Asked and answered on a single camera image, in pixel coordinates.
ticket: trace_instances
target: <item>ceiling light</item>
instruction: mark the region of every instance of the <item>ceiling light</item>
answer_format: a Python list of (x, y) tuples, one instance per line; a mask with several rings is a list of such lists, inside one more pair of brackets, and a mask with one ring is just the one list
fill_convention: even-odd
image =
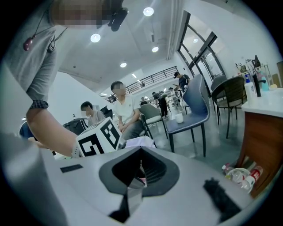
[(159, 50), (159, 48), (157, 46), (155, 46), (153, 49), (152, 49), (152, 52), (157, 52)]
[(127, 63), (125, 63), (125, 62), (120, 64), (120, 67), (122, 67), (122, 68), (124, 68), (126, 66), (127, 66)]
[(143, 14), (145, 16), (152, 16), (153, 13), (154, 13), (154, 10), (151, 7), (147, 7), (143, 11)]
[(99, 34), (93, 34), (91, 37), (90, 37), (90, 40), (92, 41), (92, 42), (99, 42), (99, 40), (100, 40), (100, 35)]

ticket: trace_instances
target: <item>cube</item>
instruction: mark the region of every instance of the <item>cube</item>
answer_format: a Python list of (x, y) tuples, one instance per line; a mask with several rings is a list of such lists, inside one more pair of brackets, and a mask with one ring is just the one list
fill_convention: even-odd
[(91, 156), (116, 151), (121, 132), (110, 117), (88, 127), (76, 138), (81, 156)]

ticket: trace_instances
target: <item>shiny floor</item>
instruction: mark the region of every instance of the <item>shiny floor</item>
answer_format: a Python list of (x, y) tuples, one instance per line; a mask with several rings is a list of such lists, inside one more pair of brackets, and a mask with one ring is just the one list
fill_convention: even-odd
[[(179, 109), (173, 108), (170, 110), (172, 113), (169, 112), (167, 120), (180, 113)], [(212, 100), (210, 100), (210, 118), (204, 124), (207, 142), (206, 157), (203, 156), (203, 139), (200, 126), (193, 129), (195, 143), (192, 141), (190, 130), (173, 135), (175, 153), (202, 161), (217, 171), (221, 171), (221, 167), (226, 163), (236, 162), (244, 136), (245, 115), (241, 109), (237, 109), (238, 120), (236, 120), (235, 109), (233, 109), (230, 116), (229, 136), (226, 139), (228, 109), (220, 110), (220, 123), (218, 125), (217, 114), (214, 112)], [(171, 151), (169, 139), (166, 139), (162, 122), (152, 125), (149, 129), (157, 148)]]

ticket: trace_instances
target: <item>black hair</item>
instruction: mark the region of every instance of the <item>black hair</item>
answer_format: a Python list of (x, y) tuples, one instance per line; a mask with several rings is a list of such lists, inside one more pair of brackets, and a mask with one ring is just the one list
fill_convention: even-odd
[(86, 102), (82, 103), (81, 106), (80, 106), (80, 109), (84, 110), (83, 108), (86, 108), (88, 106), (93, 110), (92, 104), (89, 101), (86, 101)]
[(176, 78), (177, 75), (179, 75), (179, 74), (180, 74), (179, 72), (175, 72), (174, 77)]
[(110, 86), (111, 91), (113, 91), (113, 90), (114, 90), (114, 87), (115, 87), (116, 85), (118, 85), (118, 84), (122, 84), (122, 85), (123, 85), (123, 83), (120, 82), (120, 81), (113, 82), (113, 83), (111, 84), (111, 86)]

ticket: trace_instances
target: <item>checkered sleeve cuff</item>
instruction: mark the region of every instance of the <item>checkered sleeve cuff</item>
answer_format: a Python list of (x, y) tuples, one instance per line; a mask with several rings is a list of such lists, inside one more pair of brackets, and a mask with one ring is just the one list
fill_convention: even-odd
[(41, 100), (34, 100), (34, 102), (32, 103), (30, 109), (33, 108), (41, 108), (41, 109), (46, 109), (48, 108), (48, 103), (46, 101), (41, 101)]

